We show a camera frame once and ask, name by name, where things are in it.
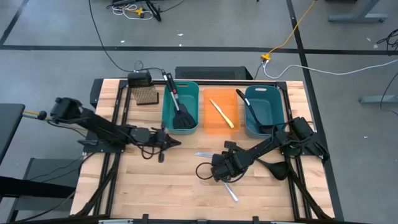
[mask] black ladle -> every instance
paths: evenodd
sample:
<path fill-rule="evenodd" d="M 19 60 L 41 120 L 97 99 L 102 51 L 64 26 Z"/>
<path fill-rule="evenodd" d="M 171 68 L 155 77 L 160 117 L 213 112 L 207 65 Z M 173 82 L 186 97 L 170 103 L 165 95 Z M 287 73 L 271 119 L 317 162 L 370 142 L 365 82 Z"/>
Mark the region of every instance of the black ladle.
<path fill-rule="evenodd" d="M 236 93 L 242 98 L 244 101 L 244 104 L 248 106 L 250 113 L 253 115 L 254 121 L 256 122 L 257 129 L 259 130 L 260 133 L 262 134 L 272 134 L 272 131 L 274 128 L 276 128 L 273 125 L 262 125 L 260 121 L 257 119 L 256 115 L 254 114 L 254 110 L 250 105 L 249 100 L 245 97 L 245 95 L 242 93 L 241 90 L 236 89 Z"/>

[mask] wooden table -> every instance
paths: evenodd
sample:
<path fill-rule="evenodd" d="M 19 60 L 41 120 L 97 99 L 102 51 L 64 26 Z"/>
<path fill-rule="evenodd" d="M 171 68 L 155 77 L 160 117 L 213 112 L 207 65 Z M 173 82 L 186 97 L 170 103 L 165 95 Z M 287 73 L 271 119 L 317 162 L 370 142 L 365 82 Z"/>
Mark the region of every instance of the wooden table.
<path fill-rule="evenodd" d="M 108 120 L 111 120 L 113 115 L 118 83 L 118 79 L 105 79 L 99 96 L 96 114 Z M 200 85 L 200 92 L 202 93 L 205 88 L 239 88 L 244 92 L 246 87 Z M 287 88 L 293 117 L 303 116 L 307 121 L 312 121 L 303 83 L 287 82 Z M 147 128 L 160 126 L 164 86 L 156 85 L 156 89 L 160 99 L 158 105 L 137 106 L 132 96 L 127 124 Z M 201 93 L 200 122 L 196 132 L 188 136 L 172 135 L 182 144 L 165 152 L 164 163 L 158 163 L 157 157 L 145 160 L 137 147 L 132 145 L 126 147 L 119 164 L 111 217 L 141 218 L 147 213 L 150 219 L 252 220 L 253 216 L 258 216 L 260 220 L 293 220 L 287 180 L 276 180 L 257 162 L 248 169 L 240 181 L 231 184 L 239 203 L 233 202 L 221 182 L 217 183 L 213 179 L 200 180 L 195 175 L 195 168 L 199 163 L 211 161 L 210 158 L 194 156 L 195 152 L 220 153 L 224 150 L 223 144 L 226 140 L 235 141 L 244 149 L 261 142 L 259 139 L 248 138 L 244 132 L 242 100 L 238 100 L 241 129 L 237 134 L 232 136 L 205 134 Z M 126 90 L 123 91 L 122 103 L 125 98 Z M 79 211 L 96 190 L 103 157 L 104 154 L 97 153 L 83 164 L 71 214 Z M 279 162 L 284 158 L 278 150 L 274 150 L 261 159 L 267 162 Z M 302 165 L 308 191 L 325 213 L 334 217 L 321 160 L 315 156 L 302 156 Z M 201 170 L 202 176 L 210 175 L 210 169 Z M 296 192 L 300 215 L 304 217 L 303 203 L 297 188 Z M 107 193 L 104 193 L 102 213 L 106 198 Z"/>

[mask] workbench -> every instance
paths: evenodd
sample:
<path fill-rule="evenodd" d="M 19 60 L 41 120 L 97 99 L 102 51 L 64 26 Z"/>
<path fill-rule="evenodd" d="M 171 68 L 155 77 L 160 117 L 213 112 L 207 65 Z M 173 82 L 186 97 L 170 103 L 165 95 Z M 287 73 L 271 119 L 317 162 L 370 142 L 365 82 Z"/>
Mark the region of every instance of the workbench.
<path fill-rule="evenodd" d="M 120 79 L 104 79 L 96 107 L 96 114 L 112 120 L 116 95 Z M 262 140 L 251 139 L 244 130 L 244 104 L 238 98 L 240 130 L 230 135 L 205 134 L 203 127 L 203 90 L 206 88 L 239 88 L 241 91 L 249 85 L 264 85 L 265 81 L 237 80 L 200 80 L 199 125 L 191 135 L 171 135 L 182 142 L 180 146 L 165 151 L 165 161 L 159 163 L 157 157 L 145 160 L 141 151 L 133 145 L 126 147 L 121 154 L 117 181 L 111 209 L 111 218 L 138 218 L 149 214 L 149 219 L 173 220 L 294 220 L 292 201 L 287 180 L 279 181 L 261 164 L 255 162 L 246 175 L 233 184 L 232 191 L 239 198 L 233 202 L 222 182 L 213 179 L 200 180 L 195 175 L 199 163 L 211 162 L 210 158 L 194 156 L 195 152 L 221 153 L 224 141 L 234 141 L 243 149 L 249 149 Z M 304 85 L 302 82 L 277 82 L 282 95 L 285 120 L 288 117 L 304 117 L 312 126 Z M 162 117 L 162 99 L 164 85 L 156 84 L 159 92 L 159 104 L 137 106 L 131 96 L 126 124 L 146 128 L 159 128 Z M 118 124 L 121 124 L 123 105 L 127 89 L 122 92 L 121 107 L 118 113 Z M 262 156 L 267 162 L 283 161 L 279 150 L 273 150 Z M 81 210 L 98 187 L 104 154 L 97 153 L 89 158 L 81 168 L 80 178 L 72 205 L 71 214 Z M 334 217 L 329 188 L 326 183 L 325 170 L 320 158 L 301 156 L 302 170 L 308 191 L 323 211 Z M 201 176 L 209 176 L 208 169 L 201 167 Z M 297 194 L 300 216 L 304 217 L 304 206 L 300 192 Z M 100 213 L 104 213 L 108 190 L 103 194 Z"/>

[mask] metal stand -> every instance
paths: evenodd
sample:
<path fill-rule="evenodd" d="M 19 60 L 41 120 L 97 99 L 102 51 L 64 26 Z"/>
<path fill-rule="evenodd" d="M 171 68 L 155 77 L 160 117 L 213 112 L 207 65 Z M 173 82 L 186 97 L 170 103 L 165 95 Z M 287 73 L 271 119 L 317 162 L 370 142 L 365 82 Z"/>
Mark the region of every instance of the metal stand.
<path fill-rule="evenodd" d="M 359 99 L 359 103 L 380 103 L 382 96 L 364 96 Z M 385 95 L 383 98 L 383 103 L 398 103 L 397 95 Z"/>
<path fill-rule="evenodd" d="M 331 15 L 329 22 L 384 22 L 388 18 L 387 14 L 369 13 L 378 2 L 379 0 L 369 0 L 356 14 Z"/>

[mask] wooden board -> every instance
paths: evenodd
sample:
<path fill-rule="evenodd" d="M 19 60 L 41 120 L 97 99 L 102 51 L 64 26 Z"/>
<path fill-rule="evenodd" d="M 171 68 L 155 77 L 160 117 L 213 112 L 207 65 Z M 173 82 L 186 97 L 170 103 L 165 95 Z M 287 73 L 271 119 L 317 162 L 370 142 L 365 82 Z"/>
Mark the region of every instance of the wooden board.
<path fill-rule="evenodd" d="M 104 80 L 96 113 L 108 120 L 113 114 L 119 80 Z M 303 116 L 311 121 L 307 97 L 302 82 L 287 82 L 290 105 L 293 117 Z M 239 88 L 243 92 L 246 86 L 200 86 L 205 88 Z M 162 117 L 162 99 L 164 86 L 156 86 L 159 92 L 158 105 L 137 106 L 132 96 L 127 124 L 142 127 L 159 127 Z M 123 93 L 122 103 L 126 98 Z M 200 180 L 195 175 L 195 168 L 201 162 L 210 162 L 210 158 L 194 156 L 195 152 L 220 153 L 225 140 L 235 141 L 244 149 L 249 149 L 259 139 L 250 139 L 244 132 L 244 105 L 239 103 L 241 129 L 230 135 L 205 134 L 203 128 L 203 97 L 200 94 L 199 126 L 194 134 L 172 136 L 182 144 L 165 152 L 165 161 L 160 164 L 157 157 L 145 160 L 140 150 L 128 146 L 121 156 L 118 179 L 114 194 L 112 218 L 141 218 L 149 214 L 156 219 L 207 219 L 207 220 L 293 220 L 287 180 L 279 181 L 259 163 L 254 163 L 246 175 L 231 188 L 239 198 L 234 203 L 221 182 L 213 179 Z M 120 123 L 122 112 L 118 116 Z M 88 159 L 80 172 L 75 199 L 71 214 L 78 212 L 98 186 L 103 154 L 96 154 Z M 262 156 L 267 162 L 283 161 L 279 151 L 274 150 Z M 325 173 L 319 158 L 302 156 L 303 170 L 309 192 L 324 211 L 333 217 L 330 194 L 326 184 Z M 201 167 L 201 176 L 209 176 L 209 167 Z M 104 211 L 106 195 L 101 210 Z M 301 196 L 298 194 L 300 214 L 303 217 Z"/>

